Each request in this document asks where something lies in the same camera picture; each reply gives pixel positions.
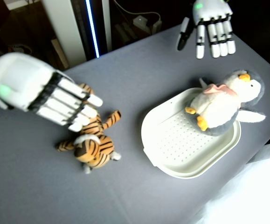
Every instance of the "gray table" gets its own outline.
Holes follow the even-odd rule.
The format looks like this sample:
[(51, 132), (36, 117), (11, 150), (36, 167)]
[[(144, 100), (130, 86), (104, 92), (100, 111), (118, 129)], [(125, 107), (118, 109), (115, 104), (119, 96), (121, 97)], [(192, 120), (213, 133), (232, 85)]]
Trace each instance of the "gray table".
[[(237, 52), (213, 59), (206, 48), (195, 59), (195, 35), (176, 52), (179, 27), (67, 71), (103, 98), (100, 112), (120, 109), (122, 120), (106, 131), (122, 154), (90, 175), (72, 153), (54, 145), (70, 136), (31, 113), (0, 110), (0, 224), (179, 224), (209, 200), (270, 138), (270, 65), (235, 37)], [(256, 109), (267, 119), (242, 124), (238, 145), (202, 176), (170, 177), (143, 153), (141, 123), (154, 106), (235, 69), (260, 73), (266, 93)]]

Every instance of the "green light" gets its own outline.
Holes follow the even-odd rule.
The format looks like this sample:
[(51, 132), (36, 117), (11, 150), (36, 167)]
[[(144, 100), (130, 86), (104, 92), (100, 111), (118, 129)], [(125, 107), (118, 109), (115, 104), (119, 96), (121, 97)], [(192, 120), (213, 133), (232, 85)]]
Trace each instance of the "green light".
[(195, 6), (196, 9), (199, 9), (199, 8), (202, 8), (202, 7), (203, 7), (203, 4), (201, 4), (201, 3), (200, 3), (200, 4), (197, 4), (197, 5)]
[(11, 90), (12, 89), (10, 87), (8, 87), (6, 85), (1, 85), (0, 86), (0, 96), (1, 97), (6, 97), (7, 95), (10, 94)]

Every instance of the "white robotic hand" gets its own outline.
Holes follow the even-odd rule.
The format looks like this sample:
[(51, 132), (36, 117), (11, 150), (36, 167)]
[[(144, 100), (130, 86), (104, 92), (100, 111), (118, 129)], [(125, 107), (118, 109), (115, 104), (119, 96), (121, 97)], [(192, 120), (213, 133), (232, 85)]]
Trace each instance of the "white robotic hand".
[(79, 132), (103, 101), (50, 65), (21, 53), (0, 55), (0, 107), (34, 111)]
[(224, 0), (196, 0), (193, 5), (193, 17), (197, 26), (197, 58), (204, 56), (205, 26), (211, 54), (214, 58), (235, 53), (235, 42), (230, 23), (232, 11)]

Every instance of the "stuffed animal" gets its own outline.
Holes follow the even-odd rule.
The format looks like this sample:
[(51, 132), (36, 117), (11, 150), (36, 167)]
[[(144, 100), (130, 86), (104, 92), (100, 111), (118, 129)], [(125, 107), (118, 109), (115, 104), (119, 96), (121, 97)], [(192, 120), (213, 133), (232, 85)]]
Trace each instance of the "stuffed animal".
[(185, 111), (193, 127), (204, 134), (225, 133), (235, 120), (260, 122), (265, 115), (248, 107), (255, 105), (264, 94), (261, 77), (248, 70), (237, 70), (226, 76), (219, 85), (200, 79), (202, 93), (187, 103)]
[[(85, 91), (93, 93), (93, 90), (85, 84), (81, 87)], [(121, 118), (118, 110), (113, 112), (105, 123), (102, 123), (100, 114), (90, 119), (90, 123), (82, 128), (79, 137), (73, 141), (64, 141), (57, 146), (59, 152), (74, 150), (77, 160), (83, 162), (85, 173), (92, 169), (104, 166), (109, 160), (118, 161), (121, 155), (114, 151), (114, 144), (110, 137), (104, 135), (104, 130), (114, 125)]]

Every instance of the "white basket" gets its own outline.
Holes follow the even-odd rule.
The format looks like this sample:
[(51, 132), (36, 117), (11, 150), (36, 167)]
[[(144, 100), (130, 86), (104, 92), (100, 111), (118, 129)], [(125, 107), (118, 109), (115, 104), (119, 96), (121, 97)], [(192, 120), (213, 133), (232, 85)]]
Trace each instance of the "white basket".
[(144, 118), (141, 137), (144, 152), (154, 166), (166, 174), (189, 179), (203, 174), (241, 137), (241, 125), (217, 137), (202, 134), (192, 128), (185, 116), (185, 104), (201, 88), (188, 89), (152, 109)]

